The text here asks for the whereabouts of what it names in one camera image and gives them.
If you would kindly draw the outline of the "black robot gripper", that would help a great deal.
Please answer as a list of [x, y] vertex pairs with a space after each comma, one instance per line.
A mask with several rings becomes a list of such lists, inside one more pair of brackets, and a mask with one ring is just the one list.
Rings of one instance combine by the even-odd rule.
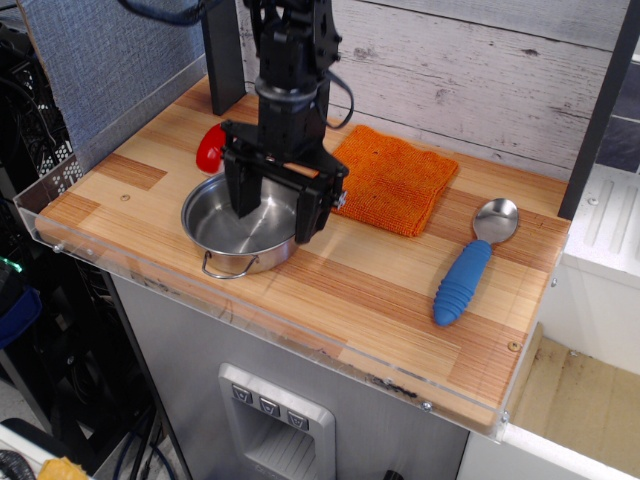
[[227, 120], [223, 147], [231, 206], [239, 218], [261, 204], [262, 181], [297, 193], [295, 242], [309, 243], [343, 200], [349, 169], [323, 145], [330, 89], [286, 91], [259, 87], [258, 123]]

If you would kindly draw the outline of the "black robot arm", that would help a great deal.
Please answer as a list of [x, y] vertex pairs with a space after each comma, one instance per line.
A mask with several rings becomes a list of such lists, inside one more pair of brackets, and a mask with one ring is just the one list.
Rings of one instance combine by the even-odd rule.
[[308, 243], [344, 198], [349, 170], [324, 147], [330, 67], [340, 58], [329, 1], [248, 1], [259, 75], [255, 125], [225, 121], [230, 201], [238, 217], [261, 203], [265, 179], [297, 194], [295, 240]]

